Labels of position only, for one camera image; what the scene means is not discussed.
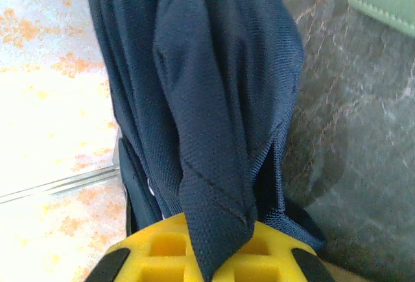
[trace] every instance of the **gray marble surface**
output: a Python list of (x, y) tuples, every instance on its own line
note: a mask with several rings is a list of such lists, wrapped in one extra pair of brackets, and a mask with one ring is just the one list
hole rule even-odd
[(329, 238), (321, 256), (415, 281), (415, 40), (346, 0), (285, 0), (307, 50), (287, 194)]

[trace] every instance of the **yellow object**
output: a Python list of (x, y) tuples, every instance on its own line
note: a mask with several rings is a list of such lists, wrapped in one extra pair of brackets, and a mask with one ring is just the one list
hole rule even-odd
[[(315, 252), (308, 245), (256, 222), (252, 239), (216, 271), (213, 282), (334, 281), (307, 280), (293, 255), (295, 249), (316, 259)], [(122, 251), (128, 254), (125, 261)], [(113, 277), (104, 272), (107, 279), (103, 279), (102, 269), (107, 270), (108, 265), (102, 264), (101, 269), (97, 269), (98, 264), (95, 277), (101, 271), (101, 278), (94, 279), (93, 271), (86, 282), (203, 282), (183, 213), (129, 236), (112, 246), (105, 257), (110, 254), (119, 262)]]

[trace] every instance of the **stitching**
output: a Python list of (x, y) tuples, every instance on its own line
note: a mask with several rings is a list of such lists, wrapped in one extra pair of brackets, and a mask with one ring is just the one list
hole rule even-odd
[(377, 12), (381, 16), (385, 16), (386, 18), (389, 18), (392, 21), (395, 21), (396, 23), (399, 23), (411, 29), (415, 29), (415, 23), (409, 23), (407, 20), (399, 17), (398, 15), (391, 14), (387, 10), (383, 10), (382, 8), (379, 8), (378, 6), (367, 3), (363, 0), (354, 0), (354, 1), (358, 2), (362, 6), (369, 8), (370, 10), (373, 10), (374, 12)]

